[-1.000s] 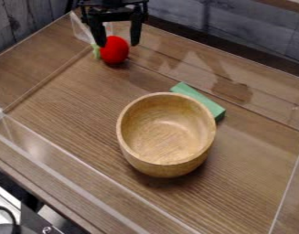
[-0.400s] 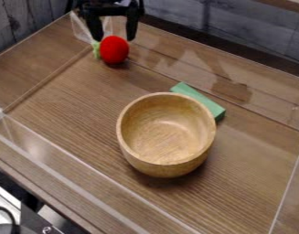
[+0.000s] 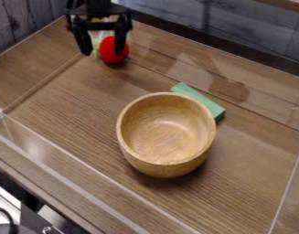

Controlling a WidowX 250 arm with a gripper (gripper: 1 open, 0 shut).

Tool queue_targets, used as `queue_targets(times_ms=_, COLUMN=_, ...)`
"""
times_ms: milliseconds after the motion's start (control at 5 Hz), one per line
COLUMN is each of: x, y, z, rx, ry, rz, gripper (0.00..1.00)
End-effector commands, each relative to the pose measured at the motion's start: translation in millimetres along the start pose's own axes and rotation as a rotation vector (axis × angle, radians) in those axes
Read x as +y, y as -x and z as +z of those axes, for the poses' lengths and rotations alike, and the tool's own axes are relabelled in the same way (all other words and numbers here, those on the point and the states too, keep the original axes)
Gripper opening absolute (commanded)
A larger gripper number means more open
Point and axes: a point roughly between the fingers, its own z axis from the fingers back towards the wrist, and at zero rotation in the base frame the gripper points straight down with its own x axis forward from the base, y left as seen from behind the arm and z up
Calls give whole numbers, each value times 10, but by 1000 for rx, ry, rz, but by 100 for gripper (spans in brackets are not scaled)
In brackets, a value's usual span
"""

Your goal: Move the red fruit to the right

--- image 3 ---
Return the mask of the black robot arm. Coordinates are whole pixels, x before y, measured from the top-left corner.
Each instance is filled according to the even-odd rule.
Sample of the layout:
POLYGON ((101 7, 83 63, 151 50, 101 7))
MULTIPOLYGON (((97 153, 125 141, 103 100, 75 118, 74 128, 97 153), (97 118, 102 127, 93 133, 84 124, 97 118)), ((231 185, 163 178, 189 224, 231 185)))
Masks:
POLYGON ((93 39, 90 31, 114 31, 115 54, 123 52, 127 33, 133 30, 130 11, 111 0, 67 0, 64 17, 80 52, 90 56, 93 39))

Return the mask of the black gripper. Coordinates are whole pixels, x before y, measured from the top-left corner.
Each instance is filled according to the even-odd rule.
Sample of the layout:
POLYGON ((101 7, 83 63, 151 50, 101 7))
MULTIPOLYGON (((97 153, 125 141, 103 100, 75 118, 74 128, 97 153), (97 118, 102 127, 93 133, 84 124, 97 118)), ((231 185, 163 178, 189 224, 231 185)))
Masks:
POLYGON ((89 30, 80 22, 89 24, 90 30, 114 30, 115 29, 115 53, 121 55, 125 49, 127 32, 134 28, 131 12, 121 5, 113 5, 109 10, 99 14, 90 14, 86 6, 68 7, 64 10, 67 29, 74 32, 75 40, 80 52, 90 56, 93 53, 93 40, 89 30))

